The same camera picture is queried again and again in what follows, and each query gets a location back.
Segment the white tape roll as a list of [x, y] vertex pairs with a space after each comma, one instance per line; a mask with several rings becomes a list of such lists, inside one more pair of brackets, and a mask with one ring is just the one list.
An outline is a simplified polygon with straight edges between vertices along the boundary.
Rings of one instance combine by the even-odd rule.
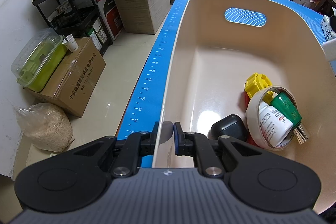
[[280, 92], [286, 92], [286, 94], [288, 94], [288, 96], [290, 97], [291, 101], [296, 105], [295, 99], [292, 96], [291, 92], [281, 86], [270, 86], [266, 89], [258, 91], [251, 98], [245, 112], [245, 117], [247, 119], [249, 133], [252, 135], [253, 140], [259, 147], [270, 151], [281, 151], [289, 145], [289, 143], [293, 139], [294, 133], [291, 130], [287, 137], [282, 141], [282, 143], [275, 148], [271, 147], [264, 139], [259, 126], [259, 104], [261, 101], [263, 101], [264, 96], [268, 92], [276, 92], [277, 94], [279, 94]]

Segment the blue silicone baking mat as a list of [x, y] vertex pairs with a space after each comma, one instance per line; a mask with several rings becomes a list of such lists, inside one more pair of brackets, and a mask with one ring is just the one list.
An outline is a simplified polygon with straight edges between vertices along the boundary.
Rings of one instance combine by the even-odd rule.
[[[165, 85], [173, 52], [173, 40], [188, 0], [176, 0], [157, 37], [131, 97], [118, 137], [123, 139], [140, 130], [151, 130], [160, 116]], [[154, 156], [145, 161], [153, 166]]]

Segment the green plastic lidded container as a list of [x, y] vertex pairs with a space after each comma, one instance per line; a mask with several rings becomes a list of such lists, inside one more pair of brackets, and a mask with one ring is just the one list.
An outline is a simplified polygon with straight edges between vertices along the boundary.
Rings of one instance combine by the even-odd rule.
[[17, 83], [34, 92], [43, 90], [67, 53], [63, 39], [52, 28], [37, 32], [11, 65]]

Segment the brown cardboard box on floor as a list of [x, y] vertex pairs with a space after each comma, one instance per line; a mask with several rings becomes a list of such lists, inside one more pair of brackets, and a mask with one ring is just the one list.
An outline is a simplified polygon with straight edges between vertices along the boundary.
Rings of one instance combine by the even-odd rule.
[[79, 48], [68, 52], [40, 92], [26, 89], [38, 99], [82, 117], [105, 61], [90, 37], [76, 39]]

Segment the white paper cup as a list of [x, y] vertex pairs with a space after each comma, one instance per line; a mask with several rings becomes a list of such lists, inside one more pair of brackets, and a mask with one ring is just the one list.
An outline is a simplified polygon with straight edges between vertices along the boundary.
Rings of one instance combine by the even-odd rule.
[[63, 39], [62, 45], [64, 45], [66, 47], [67, 50], [71, 51], [71, 52], [75, 52], [79, 46], [75, 40], [75, 38], [73, 37], [73, 35], [68, 35]]

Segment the red white appliance box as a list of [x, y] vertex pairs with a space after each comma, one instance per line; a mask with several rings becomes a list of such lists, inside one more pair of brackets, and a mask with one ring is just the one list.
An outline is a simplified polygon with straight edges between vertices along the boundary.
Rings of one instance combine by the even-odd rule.
[[96, 0], [96, 3], [111, 39], [116, 40], [123, 25], [115, 1]]

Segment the white medicine bottle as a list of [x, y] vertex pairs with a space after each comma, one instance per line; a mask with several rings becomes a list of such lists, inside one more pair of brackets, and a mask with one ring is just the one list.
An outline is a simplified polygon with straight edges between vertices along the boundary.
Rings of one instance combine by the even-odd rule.
[[261, 101], [259, 104], [259, 126], [266, 142], [275, 148], [290, 133], [293, 123], [275, 107]]

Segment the yellow plastic toy piece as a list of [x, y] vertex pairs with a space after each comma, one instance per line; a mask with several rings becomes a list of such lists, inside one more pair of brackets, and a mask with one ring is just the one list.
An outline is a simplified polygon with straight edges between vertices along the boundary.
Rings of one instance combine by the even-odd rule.
[[270, 79], [261, 73], [254, 73], [247, 78], [244, 86], [244, 91], [248, 94], [250, 99], [260, 90], [272, 86]]

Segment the red plastic toy piece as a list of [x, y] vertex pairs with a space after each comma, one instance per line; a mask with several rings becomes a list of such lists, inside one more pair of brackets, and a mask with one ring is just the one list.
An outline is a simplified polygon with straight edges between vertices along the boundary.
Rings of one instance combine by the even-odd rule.
[[[244, 92], [244, 98], [245, 98], [245, 106], [248, 107], [248, 104], [249, 104], [249, 102], [250, 102], [251, 99], [250, 99], [250, 97], [248, 96], [248, 94], [247, 94], [246, 92]], [[247, 139], [247, 143], [249, 143], [249, 144], [251, 144], [251, 145], [254, 145], [255, 147], [259, 147], [259, 146], [255, 143], [255, 141], [253, 140], [251, 134], [249, 134], [249, 137], [248, 137], [248, 139]]]

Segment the clear bag of grain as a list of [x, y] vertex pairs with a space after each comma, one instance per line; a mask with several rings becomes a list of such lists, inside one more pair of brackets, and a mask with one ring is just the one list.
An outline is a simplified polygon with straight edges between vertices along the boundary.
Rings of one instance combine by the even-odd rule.
[[37, 103], [14, 111], [21, 132], [38, 149], [60, 153], [74, 141], [70, 120], [59, 106]]

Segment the green cosmetic tube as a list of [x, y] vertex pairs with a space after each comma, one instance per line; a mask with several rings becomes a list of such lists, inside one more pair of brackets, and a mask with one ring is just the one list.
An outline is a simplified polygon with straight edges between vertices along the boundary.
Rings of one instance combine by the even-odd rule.
[[280, 92], [270, 102], [279, 112], [281, 112], [293, 124], [292, 132], [299, 144], [305, 143], [309, 138], [309, 133], [302, 124], [302, 116], [298, 112], [295, 104], [291, 101], [286, 92]]

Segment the beige plastic storage bin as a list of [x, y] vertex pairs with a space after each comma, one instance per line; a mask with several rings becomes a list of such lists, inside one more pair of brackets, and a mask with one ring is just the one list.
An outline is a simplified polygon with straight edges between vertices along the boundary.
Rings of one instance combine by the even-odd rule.
[[321, 19], [287, 0], [188, 0], [173, 40], [153, 166], [192, 167], [190, 157], [176, 156], [169, 123], [208, 135], [230, 114], [244, 118], [245, 82], [261, 73], [291, 92], [310, 135], [279, 155], [318, 174], [315, 212], [333, 206], [335, 74], [321, 47]]

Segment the black metal shelf rack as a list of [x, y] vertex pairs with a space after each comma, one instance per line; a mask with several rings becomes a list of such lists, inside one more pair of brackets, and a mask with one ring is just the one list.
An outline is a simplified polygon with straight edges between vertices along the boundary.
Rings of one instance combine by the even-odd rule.
[[113, 44], [96, 0], [32, 0], [32, 4], [59, 35], [90, 37], [102, 55]]

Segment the black earbuds case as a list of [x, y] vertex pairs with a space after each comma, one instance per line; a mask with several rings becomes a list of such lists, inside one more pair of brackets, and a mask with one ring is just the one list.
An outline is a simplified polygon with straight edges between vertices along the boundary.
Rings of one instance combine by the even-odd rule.
[[247, 141], [249, 133], [242, 119], [236, 114], [230, 114], [214, 123], [210, 129], [210, 134], [213, 139], [228, 135], [241, 141]]

